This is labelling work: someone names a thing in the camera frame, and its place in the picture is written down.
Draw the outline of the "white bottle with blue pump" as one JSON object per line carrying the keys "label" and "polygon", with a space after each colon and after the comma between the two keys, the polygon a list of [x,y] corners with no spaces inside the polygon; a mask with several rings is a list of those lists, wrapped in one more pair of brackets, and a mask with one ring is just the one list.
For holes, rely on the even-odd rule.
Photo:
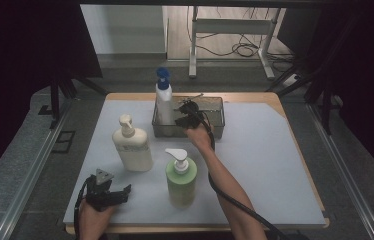
{"label": "white bottle with blue pump", "polygon": [[171,126],[174,124],[170,73],[167,68],[160,67],[156,70],[156,75],[156,122],[161,127],[162,134],[169,137],[173,135]]}

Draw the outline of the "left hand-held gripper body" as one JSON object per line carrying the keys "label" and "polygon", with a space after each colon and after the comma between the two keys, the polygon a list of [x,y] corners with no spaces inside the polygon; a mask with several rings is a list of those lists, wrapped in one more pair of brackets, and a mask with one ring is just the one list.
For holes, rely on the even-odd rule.
{"label": "left hand-held gripper body", "polygon": [[110,191],[112,179],[112,174],[101,169],[97,169],[96,174],[87,179],[86,201],[96,211],[117,205],[116,196]]}

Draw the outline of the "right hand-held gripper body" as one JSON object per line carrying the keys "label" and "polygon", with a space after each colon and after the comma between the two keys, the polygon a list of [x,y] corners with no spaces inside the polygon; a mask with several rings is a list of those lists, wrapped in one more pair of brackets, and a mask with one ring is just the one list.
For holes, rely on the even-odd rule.
{"label": "right hand-held gripper body", "polygon": [[205,122],[204,113],[199,109],[199,106],[196,102],[194,102],[194,99],[196,97],[187,97],[183,98],[179,101],[180,106],[178,110],[182,114],[186,114],[187,117],[185,119],[179,119],[184,120],[188,122],[189,128],[197,128],[200,124],[203,124],[204,126],[208,127],[208,124]]}

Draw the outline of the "black curtain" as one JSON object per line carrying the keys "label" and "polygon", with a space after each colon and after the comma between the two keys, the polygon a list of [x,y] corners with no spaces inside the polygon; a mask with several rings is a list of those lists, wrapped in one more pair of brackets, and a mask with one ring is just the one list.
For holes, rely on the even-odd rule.
{"label": "black curtain", "polygon": [[81,0],[0,0],[0,158],[35,92],[101,75]]}
{"label": "black curtain", "polygon": [[359,15],[327,73],[311,81],[305,95],[316,100],[324,90],[343,102],[340,116],[374,158],[374,0],[355,0],[349,8],[288,9],[278,39],[316,70],[353,13]]}

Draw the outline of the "black metal stand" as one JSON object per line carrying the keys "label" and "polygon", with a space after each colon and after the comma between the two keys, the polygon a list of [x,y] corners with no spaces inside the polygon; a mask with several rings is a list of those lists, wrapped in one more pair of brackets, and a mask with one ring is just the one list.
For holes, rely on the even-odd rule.
{"label": "black metal stand", "polygon": [[[279,84],[284,83],[293,74],[299,74],[299,79],[281,90],[276,90]],[[334,108],[332,104],[333,85],[329,79],[328,67],[325,64],[312,69],[306,63],[294,63],[274,80],[267,92],[274,92],[279,97],[283,97],[305,85],[309,85],[304,94],[306,103],[314,104],[319,98],[322,98],[320,123],[325,132],[331,135],[330,112]]]}
{"label": "black metal stand", "polygon": [[73,81],[76,80],[84,86],[92,89],[102,96],[107,96],[109,91],[94,83],[92,80],[81,76],[53,77],[50,82],[50,103],[52,121],[50,128],[54,129],[60,121],[61,111],[59,103],[59,93],[62,92],[65,98],[74,99],[77,90]]}

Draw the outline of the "green pump bottle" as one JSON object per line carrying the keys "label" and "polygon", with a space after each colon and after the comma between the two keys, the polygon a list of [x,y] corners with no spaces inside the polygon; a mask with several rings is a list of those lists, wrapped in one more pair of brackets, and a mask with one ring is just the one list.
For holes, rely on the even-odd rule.
{"label": "green pump bottle", "polygon": [[189,207],[195,198],[197,165],[184,149],[165,152],[172,157],[165,169],[170,201],[177,208]]}

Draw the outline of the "aluminium rail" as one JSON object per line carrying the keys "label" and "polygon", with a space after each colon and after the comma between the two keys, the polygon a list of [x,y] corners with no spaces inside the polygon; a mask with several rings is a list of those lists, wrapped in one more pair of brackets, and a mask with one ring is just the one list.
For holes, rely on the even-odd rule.
{"label": "aluminium rail", "polygon": [[318,109],[313,105],[306,105],[309,111],[314,125],[320,135],[329,156],[341,178],[343,185],[351,199],[358,216],[361,219],[364,228],[366,229],[371,240],[374,240],[374,213],[356,184],[349,168],[347,167],[345,160],[340,153],[334,139],[330,134],[327,133],[322,125],[322,117],[318,113]]}
{"label": "aluminium rail", "polygon": [[29,200],[29,197],[40,177],[40,174],[47,162],[47,159],[58,139],[61,129],[68,117],[68,112],[72,103],[65,101],[60,110],[61,117],[55,124],[55,127],[49,131],[39,152],[34,158],[32,164],[28,168],[28,172],[24,175],[23,181],[16,191],[8,209],[0,222],[0,240],[9,240],[19,218]]}

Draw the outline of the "white power strip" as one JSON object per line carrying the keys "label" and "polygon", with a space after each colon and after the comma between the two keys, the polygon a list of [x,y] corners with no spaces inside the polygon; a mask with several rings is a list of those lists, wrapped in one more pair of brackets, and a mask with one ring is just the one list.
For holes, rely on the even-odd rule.
{"label": "white power strip", "polygon": [[297,75],[297,74],[292,74],[291,76],[289,76],[283,83],[282,85],[284,87],[289,87],[291,86],[292,84],[296,83],[298,80],[301,79],[301,76],[300,75]]}

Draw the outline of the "white metal desk frame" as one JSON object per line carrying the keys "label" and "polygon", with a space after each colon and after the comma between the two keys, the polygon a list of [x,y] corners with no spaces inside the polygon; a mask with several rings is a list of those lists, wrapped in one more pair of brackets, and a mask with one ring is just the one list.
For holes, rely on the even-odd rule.
{"label": "white metal desk frame", "polygon": [[269,80],[275,75],[268,60],[268,49],[275,32],[281,9],[276,8],[271,19],[209,19],[199,18],[199,7],[193,7],[191,25],[191,46],[189,49],[188,75],[195,78],[197,75],[196,40],[198,33],[205,34],[247,34],[265,36],[263,44],[259,47],[258,56]]}

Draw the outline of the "cream pump bottle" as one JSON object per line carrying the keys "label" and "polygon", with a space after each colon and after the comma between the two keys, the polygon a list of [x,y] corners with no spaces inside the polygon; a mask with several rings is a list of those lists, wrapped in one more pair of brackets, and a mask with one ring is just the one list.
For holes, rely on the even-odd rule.
{"label": "cream pump bottle", "polygon": [[120,128],[112,135],[112,140],[123,166],[128,171],[146,172],[153,166],[148,135],[132,124],[132,117],[123,114],[119,117]]}

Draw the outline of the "light blue table mat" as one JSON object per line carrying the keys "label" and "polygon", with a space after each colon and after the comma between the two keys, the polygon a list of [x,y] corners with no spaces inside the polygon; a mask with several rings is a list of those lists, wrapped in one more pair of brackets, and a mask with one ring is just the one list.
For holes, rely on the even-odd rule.
{"label": "light blue table mat", "polygon": [[[225,127],[216,142],[219,159],[247,192],[255,211],[279,227],[322,227],[325,219],[316,200],[302,158],[285,117],[266,103],[226,103]],[[96,170],[113,174],[112,190],[132,188],[112,221],[118,225],[224,225],[227,220],[208,182],[200,153],[183,136],[150,136],[154,165],[147,172],[126,170],[113,133],[119,118],[129,114],[135,126],[152,133],[151,101],[108,100],[104,103],[77,181],[83,183]],[[195,198],[185,208],[169,199],[165,168],[169,148],[187,151],[197,167]]]}

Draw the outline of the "person's right hand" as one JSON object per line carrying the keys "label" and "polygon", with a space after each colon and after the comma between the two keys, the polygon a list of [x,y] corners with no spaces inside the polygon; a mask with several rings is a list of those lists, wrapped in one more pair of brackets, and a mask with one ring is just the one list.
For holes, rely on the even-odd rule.
{"label": "person's right hand", "polygon": [[211,138],[208,135],[207,129],[203,124],[197,128],[185,129],[184,133],[187,135],[191,143],[201,152],[209,152],[212,150]]}

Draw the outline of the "dark wire mesh basket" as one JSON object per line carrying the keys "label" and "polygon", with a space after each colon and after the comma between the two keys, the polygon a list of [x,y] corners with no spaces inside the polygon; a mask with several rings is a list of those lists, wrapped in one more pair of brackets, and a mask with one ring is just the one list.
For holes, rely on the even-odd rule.
{"label": "dark wire mesh basket", "polygon": [[[190,96],[173,96],[172,97],[174,116],[177,113],[178,114],[181,113],[178,110],[180,106],[179,101],[187,97],[190,97]],[[223,135],[224,127],[225,127],[224,105],[223,105],[222,98],[201,96],[201,97],[196,97],[194,99],[194,102],[198,104],[199,109],[204,113],[205,120],[207,120],[213,126],[214,138],[221,139]],[[157,138],[167,137],[162,134],[161,127],[156,122],[156,113],[157,113],[157,108],[155,105],[153,118],[152,118],[154,136]],[[173,124],[171,128],[173,130],[173,135],[169,137],[172,137],[172,138],[185,138],[186,137],[186,135],[183,133],[183,128],[177,126],[176,124]]]}

